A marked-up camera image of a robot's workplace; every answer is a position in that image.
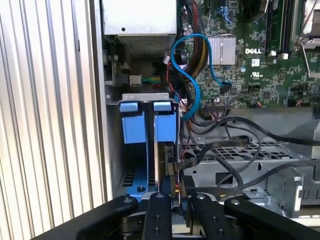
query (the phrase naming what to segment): heatsink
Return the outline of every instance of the heatsink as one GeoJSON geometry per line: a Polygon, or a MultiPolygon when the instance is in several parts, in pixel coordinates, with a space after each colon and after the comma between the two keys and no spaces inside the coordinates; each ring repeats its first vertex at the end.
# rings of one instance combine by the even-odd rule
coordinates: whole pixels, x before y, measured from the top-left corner
{"type": "Polygon", "coordinates": [[[236,64],[236,37],[214,36],[208,38],[212,49],[213,65],[235,65],[236,64]]]}

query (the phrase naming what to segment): yellow wire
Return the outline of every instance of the yellow wire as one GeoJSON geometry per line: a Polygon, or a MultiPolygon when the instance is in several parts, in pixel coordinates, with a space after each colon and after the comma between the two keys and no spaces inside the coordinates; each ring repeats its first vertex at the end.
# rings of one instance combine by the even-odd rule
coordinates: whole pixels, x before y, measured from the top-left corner
{"type": "Polygon", "coordinates": [[[203,44],[203,48],[202,48],[201,58],[200,58],[198,66],[196,67],[196,69],[194,71],[194,76],[197,76],[200,73],[200,67],[201,67],[203,61],[205,61],[206,48],[207,48],[206,40],[203,39],[202,44],[203,44]]]}

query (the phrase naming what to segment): metal frame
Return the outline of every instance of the metal frame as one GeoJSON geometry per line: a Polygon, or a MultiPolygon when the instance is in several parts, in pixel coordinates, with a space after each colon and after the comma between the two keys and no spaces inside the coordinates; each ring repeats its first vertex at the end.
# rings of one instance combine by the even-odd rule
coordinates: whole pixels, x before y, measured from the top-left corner
{"type": "Polygon", "coordinates": [[[1,1],[0,239],[30,239],[106,201],[89,2],[1,1]]]}

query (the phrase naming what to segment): microchip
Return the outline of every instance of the microchip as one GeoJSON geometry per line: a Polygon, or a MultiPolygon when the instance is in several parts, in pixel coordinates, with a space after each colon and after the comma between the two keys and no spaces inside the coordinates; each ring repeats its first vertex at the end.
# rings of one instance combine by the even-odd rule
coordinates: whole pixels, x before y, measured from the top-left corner
{"type": "Polygon", "coordinates": [[[270,98],[270,92],[269,91],[263,92],[262,98],[263,99],[269,99],[270,98]]]}
{"type": "Polygon", "coordinates": [[[236,87],[232,87],[232,88],[230,89],[229,94],[230,94],[231,96],[236,95],[236,94],[237,94],[237,88],[236,88],[236,87]]]}

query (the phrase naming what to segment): dell logo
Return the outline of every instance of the dell logo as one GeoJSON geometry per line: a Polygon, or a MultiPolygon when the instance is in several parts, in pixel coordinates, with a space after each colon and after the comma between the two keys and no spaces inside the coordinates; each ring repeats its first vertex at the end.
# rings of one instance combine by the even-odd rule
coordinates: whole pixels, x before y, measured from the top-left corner
{"type": "Polygon", "coordinates": [[[260,48],[246,48],[245,54],[262,54],[260,48]]]}

